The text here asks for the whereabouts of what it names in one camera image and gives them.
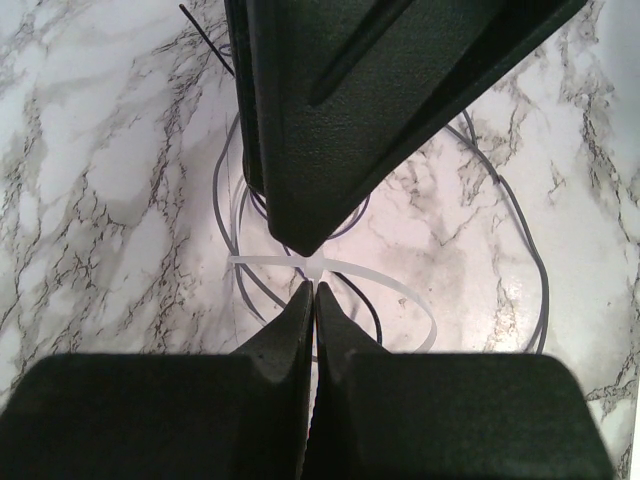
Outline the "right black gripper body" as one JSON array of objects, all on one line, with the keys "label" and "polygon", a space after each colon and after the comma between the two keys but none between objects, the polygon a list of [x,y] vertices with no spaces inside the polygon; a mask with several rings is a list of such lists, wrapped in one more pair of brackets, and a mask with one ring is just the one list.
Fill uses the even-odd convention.
[{"label": "right black gripper body", "polygon": [[271,235],[312,255],[578,1],[229,1],[243,168]]}]

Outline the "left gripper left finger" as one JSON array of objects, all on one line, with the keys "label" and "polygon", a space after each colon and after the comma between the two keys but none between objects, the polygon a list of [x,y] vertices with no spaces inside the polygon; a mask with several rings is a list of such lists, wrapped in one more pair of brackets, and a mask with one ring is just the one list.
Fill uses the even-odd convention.
[{"label": "left gripper left finger", "polygon": [[38,361],[1,416],[5,479],[296,479],[313,288],[228,354]]}]

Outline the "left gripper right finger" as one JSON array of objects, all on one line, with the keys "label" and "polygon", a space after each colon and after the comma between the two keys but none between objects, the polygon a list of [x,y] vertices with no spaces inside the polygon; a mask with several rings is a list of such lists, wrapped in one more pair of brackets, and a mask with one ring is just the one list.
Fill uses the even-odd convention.
[{"label": "left gripper right finger", "polygon": [[314,307],[319,385],[309,479],[610,479],[563,363],[534,354],[400,354],[350,320],[326,284]]}]

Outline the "translucent white zip tie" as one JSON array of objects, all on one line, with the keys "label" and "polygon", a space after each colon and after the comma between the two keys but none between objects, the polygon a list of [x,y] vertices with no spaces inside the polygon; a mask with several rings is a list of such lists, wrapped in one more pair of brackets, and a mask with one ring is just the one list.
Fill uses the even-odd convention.
[{"label": "translucent white zip tie", "polygon": [[429,332],[423,343],[417,348],[417,352],[426,353],[435,344],[438,327],[433,312],[424,300],[415,290],[409,286],[393,279],[392,277],[372,270],[370,268],[353,264],[350,262],[340,261],[336,259],[326,258],[322,255],[314,255],[309,258],[295,256],[245,256],[236,255],[229,258],[229,262],[239,265],[270,265],[283,266],[289,268],[300,268],[305,275],[312,279],[317,286],[325,271],[341,273],[345,275],[357,276],[366,280],[383,285],[407,299],[410,299],[418,305],[429,318]]}]

